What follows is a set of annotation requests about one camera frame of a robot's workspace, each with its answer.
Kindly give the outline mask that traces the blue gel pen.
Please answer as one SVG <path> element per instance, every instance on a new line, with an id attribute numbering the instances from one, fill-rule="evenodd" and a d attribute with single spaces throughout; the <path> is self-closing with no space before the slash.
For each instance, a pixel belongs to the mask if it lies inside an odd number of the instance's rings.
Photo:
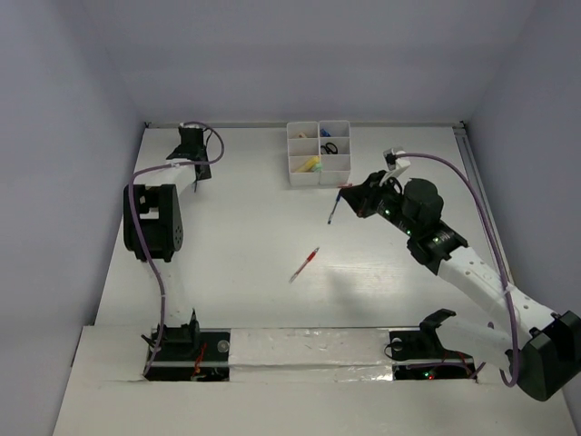
<path id="1" fill-rule="evenodd" d="M 327 220 L 327 225 L 331 225 L 333 217 L 335 215 L 335 212 L 337 211 L 338 205 L 340 203 L 340 200 L 341 200 L 341 192 L 339 190 L 337 195 L 336 195 L 335 201 L 333 203 L 332 209 L 330 211 L 330 215 L 329 215 L 328 220 Z"/>

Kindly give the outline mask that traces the black handled scissors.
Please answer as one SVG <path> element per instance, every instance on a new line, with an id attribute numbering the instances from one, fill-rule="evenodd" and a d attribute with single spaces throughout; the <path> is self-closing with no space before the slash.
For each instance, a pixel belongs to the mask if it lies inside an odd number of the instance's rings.
<path id="1" fill-rule="evenodd" d="M 339 149 L 335 143 L 326 142 L 320 146 L 320 152 L 326 155 L 337 155 L 339 153 Z"/>

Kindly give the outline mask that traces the red gel pen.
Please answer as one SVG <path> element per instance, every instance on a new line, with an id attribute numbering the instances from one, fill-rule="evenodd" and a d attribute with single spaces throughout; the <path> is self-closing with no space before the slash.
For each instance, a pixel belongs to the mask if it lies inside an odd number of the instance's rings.
<path id="1" fill-rule="evenodd" d="M 290 277 L 289 283 L 293 283 L 298 278 L 298 276 L 307 267 L 307 265 L 315 258 L 315 256 L 319 252 L 319 250 L 320 250 L 320 247 L 319 246 L 317 246 L 314 250 L 312 250 L 312 252 L 306 257 L 306 259 L 299 266 L 299 268 Z"/>

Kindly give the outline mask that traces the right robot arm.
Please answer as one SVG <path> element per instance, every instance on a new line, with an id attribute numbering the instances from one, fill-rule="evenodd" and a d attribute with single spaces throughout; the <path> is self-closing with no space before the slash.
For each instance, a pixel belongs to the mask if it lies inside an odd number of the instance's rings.
<path id="1" fill-rule="evenodd" d="M 420 324 L 419 348 L 429 356 L 466 352 L 505 373 L 517 372 L 526 395 L 547 401 L 580 373 L 580 318 L 536 302 L 502 283 L 459 233 L 441 218 L 444 206 L 435 184 L 411 179 L 400 184 L 385 172 L 340 189 L 359 218 L 378 215 L 407 235 L 411 256 L 439 279 L 462 291 L 494 323 L 468 322 L 440 309 Z"/>

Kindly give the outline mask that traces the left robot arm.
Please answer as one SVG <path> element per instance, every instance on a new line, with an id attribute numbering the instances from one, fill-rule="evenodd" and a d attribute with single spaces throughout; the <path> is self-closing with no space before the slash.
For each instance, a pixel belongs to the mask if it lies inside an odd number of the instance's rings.
<path id="1" fill-rule="evenodd" d="M 180 124 L 179 144 L 163 164 L 150 171 L 149 183 L 132 183 L 123 191 L 123 243 L 149 268 L 160 288 L 160 321 L 165 336 L 175 330 L 169 346 L 190 359 L 201 348 L 195 331 L 195 310 L 185 292 L 176 253 L 184 242 L 180 197 L 212 177 L 207 146 L 212 136 L 203 124 Z"/>

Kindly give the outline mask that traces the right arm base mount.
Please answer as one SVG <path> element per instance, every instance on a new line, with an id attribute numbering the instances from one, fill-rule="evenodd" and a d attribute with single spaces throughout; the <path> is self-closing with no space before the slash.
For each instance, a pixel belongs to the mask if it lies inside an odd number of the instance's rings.
<path id="1" fill-rule="evenodd" d="M 476 366 L 471 356 L 446 349 L 436 335 L 436 329 L 455 312 L 440 309 L 427 316 L 417 328 L 389 333 L 383 348 L 393 362 L 396 381 L 437 381 L 475 379 Z"/>

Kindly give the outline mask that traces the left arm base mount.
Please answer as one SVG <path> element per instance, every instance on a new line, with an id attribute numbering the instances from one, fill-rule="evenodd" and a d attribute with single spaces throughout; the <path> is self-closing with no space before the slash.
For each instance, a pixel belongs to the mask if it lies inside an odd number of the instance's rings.
<path id="1" fill-rule="evenodd" d="M 230 329 L 202 329 L 196 313 L 188 323 L 143 335 L 149 347 L 143 377 L 150 382 L 227 382 Z"/>

